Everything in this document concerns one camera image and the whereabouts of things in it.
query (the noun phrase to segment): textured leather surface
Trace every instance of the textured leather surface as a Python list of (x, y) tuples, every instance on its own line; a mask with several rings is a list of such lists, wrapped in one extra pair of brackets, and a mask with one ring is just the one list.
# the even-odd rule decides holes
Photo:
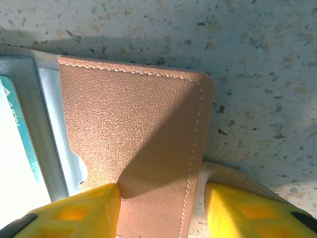
[(82, 191), (119, 182), (122, 238), (185, 238), (213, 86), (194, 72), (60, 57), (70, 148)]

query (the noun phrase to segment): stitched seam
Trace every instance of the stitched seam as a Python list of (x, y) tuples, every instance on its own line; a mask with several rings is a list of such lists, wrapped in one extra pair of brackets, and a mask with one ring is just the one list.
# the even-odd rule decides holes
[(203, 88), (202, 86), (194, 79), (191, 78), (184, 78), (184, 77), (176, 77), (176, 76), (171, 76), (171, 75), (164, 75), (164, 74), (155, 74), (155, 73), (148, 73), (148, 72), (138, 72), (138, 71), (129, 71), (129, 70), (123, 70), (123, 69), (114, 69), (114, 68), (105, 68), (105, 67), (95, 67), (95, 66), (86, 66), (82, 64), (69, 64), (69, 63), (59, 63), (59, 64), (64, 64), (68, 66), (76, 66), (76, 67), (84, 67), (84, 68), (98, 68), (101, 70), (107, 70), (107, 71), (114, 71), (114, 72), (126, 72), (126, 73), (137, 73), (140, 75), (154, 75), (157, 77), (166, 77), (166, 78), (174, 78), (174, 79), (185, 79), (190, 82), (195, 82), (199, 86), (199, 107), (198, 107), (198, 113), (197, 113), (197, 120), (196, 120), (196, 127), (195, 127), (195, 134), (194, 134), (194, 143), (193, 143), (193, 149), (192, 149), (192, 155), (190, 159), (190, 165), (189, 165), (189, 173), (188, 173), (188, 179), (187, 179), (187, 184), (186, 184), (186, 191), (185, 191), (185, 199), (184, 199), (184, 205), (183, 205), (183, 212), (182, 212), (182, 220), (180, 224), (180, 230), (179, 230), (179, 238), (181, 238), (182, 231), (183, 231), (183, 226), (184, 226), (184, 219), (185, 219), (185, 212), (186, 212), (186, 205), (187, 205), (187, 199), (188, 199), (188, 193), (189, 193), (189, 184), (190, 184), (190, 178), (192, 175), (192, 167), (194, 163), (194, 155), (195, 155), (195, 148), (196, 148), (196, 140), (197, 140), (197, 134), (198, 134), (198, 128), (199, 128), (199, 121), (200, 121), (200, 116), (201, 116), (201, 111), (202, 111), (202, 102), (203, 102)]

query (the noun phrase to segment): granite surface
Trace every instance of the granite surface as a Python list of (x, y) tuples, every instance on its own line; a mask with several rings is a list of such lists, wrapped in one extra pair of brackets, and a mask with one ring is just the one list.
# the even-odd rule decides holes
[(204, 159), (317, 216), (316, 0), (2, 0), (0, 16), (0, 44), (204, 71)]

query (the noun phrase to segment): beige fabric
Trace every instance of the beige fabric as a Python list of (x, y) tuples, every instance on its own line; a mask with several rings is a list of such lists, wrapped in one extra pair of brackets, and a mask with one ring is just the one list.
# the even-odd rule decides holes
[(203, 193), (200, 194), (204, 194), (207, 182), (224, 184), (272, 200), (288, 203), (286, 200), (254, 179), (233, 168), (221, 164), (203, 162), (198, 181), (198, 188), (203, 191)]
[(70, 148), (82, 191), (119, 182), (122, 238), (185, 238), (213, 86), (195, 72), (60, 57)]

